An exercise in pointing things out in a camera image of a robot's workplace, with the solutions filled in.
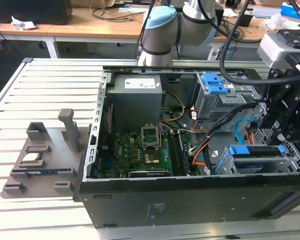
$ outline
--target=yellow wire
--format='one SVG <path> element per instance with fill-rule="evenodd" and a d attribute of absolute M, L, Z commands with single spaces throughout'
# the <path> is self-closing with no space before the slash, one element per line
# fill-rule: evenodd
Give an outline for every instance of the yellow wire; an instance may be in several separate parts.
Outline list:
<path fill-rule="evenodd" d="M 180 100 L 180 98 L 178 98 L 174 93 L 172 93 L 171 91 L 166 91 L 166 92 L 170 93 L 172 96 L 174 96 L 179 101 L 179 103 L 182 105 L 182 112 L 181 112 L 180 116 L 177 116 L 175 118 L 170 118 L 170 119 L 162 119 L 161 122 L 172 122 L 172 121 L 181 119 L 185 114 L 186 106 L 183 104 L 183 102 Z"/>

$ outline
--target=desk surface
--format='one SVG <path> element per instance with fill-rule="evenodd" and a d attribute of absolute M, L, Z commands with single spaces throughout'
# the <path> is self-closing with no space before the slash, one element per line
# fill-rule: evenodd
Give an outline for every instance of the desk surface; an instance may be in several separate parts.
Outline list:
<path fill-rule="evenodd" d="M 48 29 L 51 27 L 51 24 L 37 24 L 34 29 L 27 29 L 20 31 L 12 26 L 10 23 L 0 23 L 0 32 L 2 34 L 9 35 L 32 35 L 32 36 L 46 36 Z"/>
<path fill-rule="evenodd" d="M 114 12 L 103 17 L 116 18 L 128 14 L 125 12 Z M 143 14 L 138 14 L 135 15 L 135 18 L 142 23 L 143 16 Z M 142 24 L 138 21 L 109 22 L 94 17 L 89 8 L 73 8 L 72 16 L 68 20 L 67 25 L 52 25 L 47 31 L 47 35 L 137 39 L 142 27 Z"/>
<path fill-rule="evenodd" d="M 239 15 L 239 12 L 242 8 L 243 3 L 241 3 L 237 9 L 234 11 Z M 255 5 L 249 4 L 248 8 L 278 8 L 274 6 L 262 6 L 259 5 L 258 2 L 256 2 Z M 224 17 L 225 20 L 229 21 L 230 23 L 234 24 L 237 21 L 237 17 Z M 240 28 L 243 31 L 243 39 L 244 40 L 255 40 L 255 39 L 262 39 L 266 33 L 266 29 L 262 26 L 263 19 L 252 17 L 250 25 L 248 27 L 240 26 Z M 214 42 L 225 42 L 226 37 L 222 34 L 218 33 L 218 36 L 214 37 Z"/>
<path fill-rule="evenodd" d="M 261 7 L 258 4 L 249 5 L 249 8 Z M 115 18 L 124 16 L 127 13 L 114 12 L 105 15 L 105 18 Z M 135 18 L 142 22 L 143 14 L 136 15 Z M 234 23 L 237 18 L 225 17 L 230 23 Z M 10 35 L 35 35 L 35 36 L 66 36 L 66 37 L 99 37 L 99 38 L 127 38 L 137 39 L 141 31 L 142 24 L 138 21 L 109 22 L 98 19 L 90 13 L 88 8 L 73 8 L 72 16 L 67 25 L 37 24 L 37 28 L 20 31 L 15 29 L 10 23 L 0 23 L 0 32 Z M 252 18 L 249 27 L 240 27 L 244 32 L 243 39 L 261 39 L 266 30 L 261 26 L 262 19 Z M 224 42 L 226 37 L 219 34 L 213 39 L 214 42 Z"/>

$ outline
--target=cpu chip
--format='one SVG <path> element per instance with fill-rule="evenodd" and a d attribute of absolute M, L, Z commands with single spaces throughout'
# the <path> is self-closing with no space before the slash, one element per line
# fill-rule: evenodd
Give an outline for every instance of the cpu chip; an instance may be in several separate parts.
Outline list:
<path fill-rule="evenodd" d="M 145 150 L 144 151 L 144 163 L 145 164 L 159 164 L 160 163 L 160 151 L 159 150 Z"/>

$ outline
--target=motherboard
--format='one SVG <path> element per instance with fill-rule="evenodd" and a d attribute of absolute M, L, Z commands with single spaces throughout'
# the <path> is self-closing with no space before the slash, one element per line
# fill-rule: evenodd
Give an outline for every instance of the motherboard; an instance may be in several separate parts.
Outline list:
<path fill-rule="evenodd" d="M 95 165 L 98 178 L 186 176 L 189 172 L 187 133 L 158 131 L 145 126 L 140 132 L 116 133 L 112 156 Z"/>

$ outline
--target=aluminum extrusion table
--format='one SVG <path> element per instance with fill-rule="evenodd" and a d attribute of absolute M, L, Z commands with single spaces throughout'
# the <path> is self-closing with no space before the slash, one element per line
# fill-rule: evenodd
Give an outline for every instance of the aluminum extrusion table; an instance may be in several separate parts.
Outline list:
<path fill-rule="evenodd" d="M 0 192 L 27 138 L 31 121 L 60 127 L 58 112 L 73 108 L 79 126 L 94 115 L 103 66 L 132 66 L 134 60 L 33 59 L 23 62 L 0 93 Z M 175 66 L 218 67 L 216 61 L 179 60 Z M 231 61 L 228 67 L 254 68 L 266 78 L 262 62 Z M 224 239 L 300 240 L 300 206 L 276 220 L 219 222 L 96 230 L 82 203 L 70 197 L 3 199 L 0 197 L 0 239 L 94 240 Z"/>

